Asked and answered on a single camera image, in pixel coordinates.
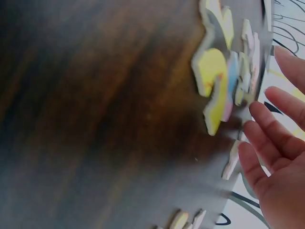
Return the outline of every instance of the foam puzzle piece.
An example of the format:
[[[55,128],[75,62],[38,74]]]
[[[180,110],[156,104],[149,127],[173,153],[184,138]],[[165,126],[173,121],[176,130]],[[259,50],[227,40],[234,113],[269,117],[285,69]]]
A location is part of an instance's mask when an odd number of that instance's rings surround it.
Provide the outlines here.
[[[264,0],[268,30],[272,32],[272,3],[271,0]]]
[[[227,48],[230,50],[234,38],[233,18],[230,8],[223,7],[221,9],[221,3],[219,0],[201,0],[200,12],[202,15],[203,24],[207,27],[211,27],[212,29],[214,29],[214,26],[210,22],[209,15],[216,17],[221,26]]]
[[[236,140],[233,144],[233,147],[230,151],[230,158],[229,158],[229,162],[228,164],[225,166],[224,171],[223,171],[223,175],[222,178],[224,180],[229,180],[236,165],[237,162],[239,160],[239,156],[238,156],[238,146],[241,142]]]
[[[215,28],[210,18],[216,19],[220,24],[228,49],[231,48],[234,38],[233,18],[228,7],[221,9],[219,0],[201,0],[200,12],[206,28],[206,36],[192,59],[192,68],[201,96],[209,97],[214,86],[213,95],[203,114],[208,133],[215,135],[227,101],[228,76],[223,53],[212,48]]]
[[[193,228],[192,229],[199,229],[202,222],[203,222],[203,219],[205,217],[205,214],[206,214],[206,210],[200,210],[196,216],[194,217],[194,221],[193,221]]]
[[[245,19],[243,23],[242,39],[244,42],[244,53],[251,58],[254,50],[254,36],[248,19]]]
[[[218,49],[209,49],[202,57],[202,76],[214,84],[212,98],[203,114],[210,135],[215,135],[221,123],[227,98],[227,67],[224,55]]]
[[[188,218],[189,213],[179,210],[175,215],[169,229],[183,229]]]
[[[250,87],[251,94],[255,93],[255,87],[260,72],[260,62],[261,62],[261,42],[259,40],[258,34],[254,33],[254,52],[251,61],[251,87]]]
[[[193,225],[191,223],[186,223],[183,229],[193,229]]]
[[[240,75],[235,93],[235,105],[240,106],[244,99],[244,94],[249,92],[251,83],[251,74],[249,66],[249,58],[243,52],[239,53]]]
[[[222,117],[223,122],[227,122],[231,116],[233,109],[233,93],[239,75],[238,67],[238,54],[236,52],[231,52],[230,58],[227,61],[228,68],[228,90],[227,99],[225,103],[224,113]]]

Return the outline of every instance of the dark wood surface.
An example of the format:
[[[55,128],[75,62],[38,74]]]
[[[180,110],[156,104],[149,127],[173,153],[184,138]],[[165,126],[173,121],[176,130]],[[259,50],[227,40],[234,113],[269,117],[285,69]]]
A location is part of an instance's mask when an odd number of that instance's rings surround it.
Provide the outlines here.
[[[224,0],[271,35],[261,2]],[[240,120],[205,129],[190,60],[198,0],[0,3],[0,228],[150,229],[182,208],[212,228]]]

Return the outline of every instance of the hand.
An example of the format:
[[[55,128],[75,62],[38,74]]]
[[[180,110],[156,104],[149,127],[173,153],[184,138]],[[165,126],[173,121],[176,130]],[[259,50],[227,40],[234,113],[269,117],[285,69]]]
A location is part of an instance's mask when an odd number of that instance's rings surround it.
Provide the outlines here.
[[[284,75],[305,93],[305,61],[281,47],[274,52]],[[305,131],[304,102],[276,87],[268,88],[265,94]],[[251,144],[239,146],[245,177],[272,228],[305,228],[305,142],[285,129],[263,104],[254,102],[250,112],[256,122],[247,122],[244,133]],[[263,171],[258,156],[270,177]]]

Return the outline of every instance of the finger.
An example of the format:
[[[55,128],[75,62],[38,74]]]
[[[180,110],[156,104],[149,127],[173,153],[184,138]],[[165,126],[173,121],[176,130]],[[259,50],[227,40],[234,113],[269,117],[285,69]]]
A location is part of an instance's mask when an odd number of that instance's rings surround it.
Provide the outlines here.
[[[305,143],[280,124],[265,105],[252,103],[250,113],[282,156],[294,160],[305,151]]]
[[[305,60],[293,56],[281,46],[276,46],[274,52],[275,59],[283,74],[301,92],[305,93]]]
[[[253,121],[247,122],[244,125],[244,133],[271,173],[290,163],[289,159],[280,154],[258,123]]]
[[[305,103],[277,87],[268,88],[266,97],[305,131]]]
[[[244,175],[255,194],[260,198],[265,192],[268,177],[259,163],[255,150],[250,144],[244,142],[239,145],[238,154]]]

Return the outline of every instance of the wooden table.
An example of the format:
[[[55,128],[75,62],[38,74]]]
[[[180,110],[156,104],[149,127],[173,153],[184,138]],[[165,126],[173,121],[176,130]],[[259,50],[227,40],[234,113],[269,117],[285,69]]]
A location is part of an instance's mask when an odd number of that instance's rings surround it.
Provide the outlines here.
[[[233,50],[243,18],[268,50],[260,1],[223,5]],[[150,229],[179,208],[212,228],[240,120],[205,129],[198,0],[4,0],[0,15],[0,228]]]

